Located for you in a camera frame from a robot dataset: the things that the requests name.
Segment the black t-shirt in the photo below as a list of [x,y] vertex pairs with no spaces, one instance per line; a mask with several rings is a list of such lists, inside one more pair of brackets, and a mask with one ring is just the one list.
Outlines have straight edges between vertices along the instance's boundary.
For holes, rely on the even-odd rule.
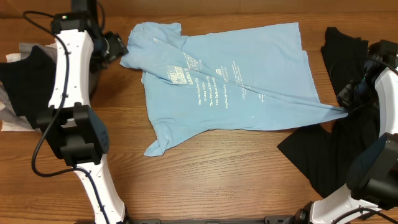
[[[368,43],[336,27],[326,29],[321,53],[337,97],[363,79]],[[302,127],[277,146],[323,198],[345,184],[352,162],[379,137],[377,107],[365,103],[348,110],[348,116],[335,121],[331,131],[319,124]]]

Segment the light blue printed t-shirt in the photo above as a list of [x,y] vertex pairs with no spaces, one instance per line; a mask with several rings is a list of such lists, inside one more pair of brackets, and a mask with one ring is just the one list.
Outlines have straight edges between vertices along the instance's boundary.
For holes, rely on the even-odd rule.
[[143,22],[121,65],[142,71],[161,156],[213,129],[278,131],[343,118],[320,102],[296,22],[187,36],[179,23]]

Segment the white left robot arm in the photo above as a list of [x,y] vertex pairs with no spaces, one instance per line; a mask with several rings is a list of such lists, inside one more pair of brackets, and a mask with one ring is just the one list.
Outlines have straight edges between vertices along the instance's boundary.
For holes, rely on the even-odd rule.
[[57,44],[55,84],[48,108],[37,117],[48,142],[83,184],[95,214],[94,223],[130,223],[127,208],[112,180],[107,154],[107,127],[90,106],[90,72],[102,70],[126,55],[118,34],[104,31],[96,0],[72,1],[71,12],[56,14],[50,33]]

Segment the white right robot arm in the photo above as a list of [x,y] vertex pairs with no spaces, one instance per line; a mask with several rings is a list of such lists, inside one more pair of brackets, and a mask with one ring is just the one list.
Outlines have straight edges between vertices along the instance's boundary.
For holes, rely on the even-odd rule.
[[321,199],[266,223],[349,223],[397,206],[397,44],[380,40],[343,55],[324,54],[338,103],[348,110],[330,133],[300,128],[280,151]]

